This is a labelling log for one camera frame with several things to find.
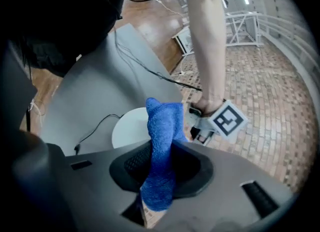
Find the person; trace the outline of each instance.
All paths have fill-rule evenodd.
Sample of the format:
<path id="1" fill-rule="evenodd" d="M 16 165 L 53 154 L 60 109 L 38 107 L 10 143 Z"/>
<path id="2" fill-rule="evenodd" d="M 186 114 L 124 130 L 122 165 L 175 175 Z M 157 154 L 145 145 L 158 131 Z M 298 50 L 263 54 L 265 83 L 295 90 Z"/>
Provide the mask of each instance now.
<path id="1" fill-rule="evenodd" d="M 190 32 L 202 97 L 193 106 L 211 116 L 224 101 L 226 23 L 222 0 L 188 0 Z"/>
<path id="2" fill-rule="evenodd" d="M 35 68 L 63 77 L 93 51 L 119 19 L 124 0 L 9 0 L 9 38 Z M 210 116 L 223 103 L 226 26 L 222 0 L 188 0 L 190 31 L 202 83 L 194 107 Z"/>

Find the black slot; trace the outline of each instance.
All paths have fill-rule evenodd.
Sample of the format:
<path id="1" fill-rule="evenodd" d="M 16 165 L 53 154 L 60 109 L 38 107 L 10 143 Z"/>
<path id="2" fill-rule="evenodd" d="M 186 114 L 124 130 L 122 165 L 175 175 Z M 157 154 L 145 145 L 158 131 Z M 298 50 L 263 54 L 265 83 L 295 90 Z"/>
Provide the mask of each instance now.
<path id="1" fill-rule="evenodd" d="M 75 170 L 79 170 L 85 167 L 88 167 L 92 165 L 92 162 L 88 161 L 88 160 L 84 160 L 84 161 L 80 161 L 80 162 L 75 162 L 70 164 L 71 168 L 75 171 Z"/>
<path id="2" fill-rule="evenodd" d="M 113 160 L 110 175 L 123 190 L 138 193 L 149 174 L 151 157 L 150 140 Z M 171 158 L 176 182 L 174 199 L 194 197 L 211 183 L 214 168 L 207 156 L 174 141 Z"/>
<path id="3" fill-rule="evenodd" d="M 256 181 L 243 184 L 241 187 L 261 218 L 268 216 L 279 208 L 276 202 Z"/>
<path id="4" fill-rule="evenodd" d="M 198 134 L 200 133 L 200 131 L 201 131 L 201 130 L 198 129 L 198 128 L 195 128 L 195 127 L 192 127 L 192 128 L 191 128 L 190 133 L 191 133 L 191 137 L 192 137 L 193 140 L 198 136 Z"/>

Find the wooden floor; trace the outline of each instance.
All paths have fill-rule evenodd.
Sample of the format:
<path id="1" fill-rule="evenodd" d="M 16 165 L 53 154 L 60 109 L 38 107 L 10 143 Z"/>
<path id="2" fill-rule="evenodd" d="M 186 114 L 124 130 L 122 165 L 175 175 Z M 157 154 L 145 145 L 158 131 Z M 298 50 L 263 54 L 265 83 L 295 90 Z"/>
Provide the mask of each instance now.
<path id="1" fill-rule="evenodd" d="M 161 1 L 169 9 L 182 12 L 176 0 Z M 132 24 L 147 41 L 165 68 L 171 72 L 182 57 L 178 45 L 171 39 L 183 28 L 182 17 L 167 10 L 155 0 L 140 3 L 125 0 L 122 17 L 123 19 L 116 22 L 115 28 L 127 23 Z M 48 104 L 59 87 L 62 78 L 44 69 L 32 69 L 32 81 L 38 90 L 34 102 L 39 107 L 41 114 L 35 108 L 32 108 L 31 132 L 39 134 L 41 130 L 40 116 L 42 122 L 44 122 Z M 21 123 L 21 129 L 26 129 L 25 120 Z"/>

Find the brick floor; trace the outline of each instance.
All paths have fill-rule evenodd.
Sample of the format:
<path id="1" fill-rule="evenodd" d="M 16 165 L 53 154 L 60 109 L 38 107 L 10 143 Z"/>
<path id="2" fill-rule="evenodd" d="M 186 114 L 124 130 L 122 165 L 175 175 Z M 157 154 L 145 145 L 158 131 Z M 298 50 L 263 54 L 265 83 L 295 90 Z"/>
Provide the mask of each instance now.
<path id="1" fill-rule="evenodd" d="M 313 163 L 318 123 L 309 91 L 290 61 L 266 39 L 264 46 L 226 49 L 225 98 L 248 117 L 235 144 L 215 135 L 208 147 L 240 155 L 274 176 L 293 192 L 299 190 Z M 180 75 L 180 69 L 186 73 Z M 201 87 L 194 55 L 173 72 L 174 80 Z M 181 88 L 183 103 L 201 92 Z M 185 126 L 190 135 L 190 128 Z"/>

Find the towel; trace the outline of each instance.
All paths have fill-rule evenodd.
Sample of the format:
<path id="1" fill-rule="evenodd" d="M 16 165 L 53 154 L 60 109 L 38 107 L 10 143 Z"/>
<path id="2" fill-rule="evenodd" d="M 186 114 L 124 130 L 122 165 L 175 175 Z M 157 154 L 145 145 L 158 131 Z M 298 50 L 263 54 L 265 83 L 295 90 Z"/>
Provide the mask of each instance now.
<path id="1" fill-rule="evenodd" d="M 155 98 L 146 100 L 147 128 L 152 141 L 149 175 L 140 188 L 146 206 L 156 212 L 169 208 L 176 184 L 171 160 L 173 140 L 187 141 L 182 103 L 160 103 Z"/>

